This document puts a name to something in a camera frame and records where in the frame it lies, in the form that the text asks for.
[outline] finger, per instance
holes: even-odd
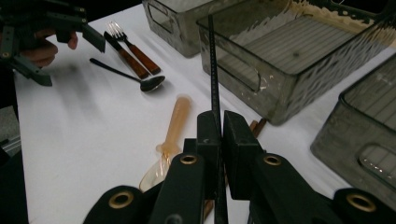
[[[37,66],[37,67],[45,67],[45,66],[50,65],[53,62],[53,60],[55,60],[55,55],[52,55],[48,58],[41,59],[38,61],[32,61],[32,63],[35,64],[35,66]]]
[[[67,42],[67,46],[70,49],[76,49],[77,48],[77,44],[78,44],[78,37],[76,32],[71,32],[70,33],[70,40],[69,42]]]
[[[25,56],[33,63],[49,62],[48,64],[50,64],[52,61],[49,59],[54,58],[57,53],[58,48],[54,44],[46,39],[42,39],[37,49],[24,50],[21,52],[21,55]]]
[[[55,34],[56,34],[56,32],[54,29],[44,29],[44,30],[35,32],[35,38],[37,38],[37,39],[43,38],[43,37],[46,38],[48,36],[55,35]]]

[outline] wooden utensil handle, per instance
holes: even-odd
[[[120,49],[119,54],[126,60],[126,62],[141,79],[149,76],[149,72],[145,69],[145,67],[143,67],[134,57],[132,57],[128,51],[125,49]]]
[[[175,106],[172,112],[171,121],[169,122],[168,133],[165,141],[157,146],[157,151],[169,157],[169,155],[176,155],[179,153],[177,145],[178,138],[186,123],[187,116],[191,110],[191,98],[189,95],[180,94],[177,97]]]
[[[153,62],[145,53],[142,52],[136,45],[129,43],[128,48],[136,56],[136,58],[146,66],[152,75],[156,75],[161,72],[161,68]]]

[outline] white table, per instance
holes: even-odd
[[[93,21],[91,26],[102,33],[110,20],[117,21],[130,40],[162,68],[166,80],[155,92],[141,92],[132,80],[91,64],[93,57],[132,73],[111,46],[106,44],[106,53],[101,53],[80,34],[76,50],[58,44],[57,58],[44,68],[52,74],[52,87],[17,75],[31,223],[82,223],[107,190],[119,185],[138,187],[159,159],[155,147],[165,139],[179,94],[192,98],[180,147],[184,138],[196,138],[196,117],[211,109],[210,78],[202,69],[200,55],[186,59],[152,33],[142,5]],[[314,190],[327,197],[348,187],[309,147],[338,94],[393,51],[386,49],[285,124],[267,124],[258,138],[262,147],[288,159]],[[239,113],[247,123],[261,118],[222,86],[219,92],[222,111]],[[246,223],[248,202],[236,202],[230,196],[228,202],[230,223]],[[213,223],[213,213],[206,223]]]

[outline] knife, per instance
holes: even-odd
[[[135,44],[129,42],[128,39],[124,38],[126,46],[131,50],[131,52],[136,56],[136,58],[146,66],[146,68],[150,71],[152,75],[159,74],[161,72],[161,68],[153,62],[142,50],[140,50]]]
[[[149,76],[149,72],[146,68],[144,68],[131,54],[129,54],[128,51],[119,44],[117,39],[111,36],[107,31],[105,31],[104,37],[141,79]]]

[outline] dark background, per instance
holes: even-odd
[[[134,7],[142,3],[142,0],[110,0],[110,1],[92,1],[92,0],[64,0],[76,7],[84,7],[87,11],[88,21],[95,21],[110,14],[123,11],[126,8]]]

